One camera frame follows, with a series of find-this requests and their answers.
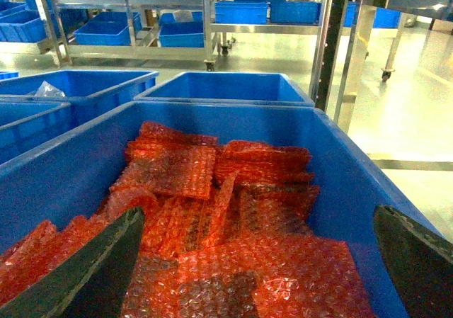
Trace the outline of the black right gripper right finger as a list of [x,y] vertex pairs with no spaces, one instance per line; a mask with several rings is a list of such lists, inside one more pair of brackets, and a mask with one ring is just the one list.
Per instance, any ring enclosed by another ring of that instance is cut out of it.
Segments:
[[390,205],[374,210],[384,265],[409,317],[452,316],[452,243]]

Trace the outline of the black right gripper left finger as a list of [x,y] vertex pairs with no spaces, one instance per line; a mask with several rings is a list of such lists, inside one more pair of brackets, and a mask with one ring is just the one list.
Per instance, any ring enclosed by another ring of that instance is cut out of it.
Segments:
[[119,317],[144,229],[124,212],[78,252],[1,308],[2,317]]

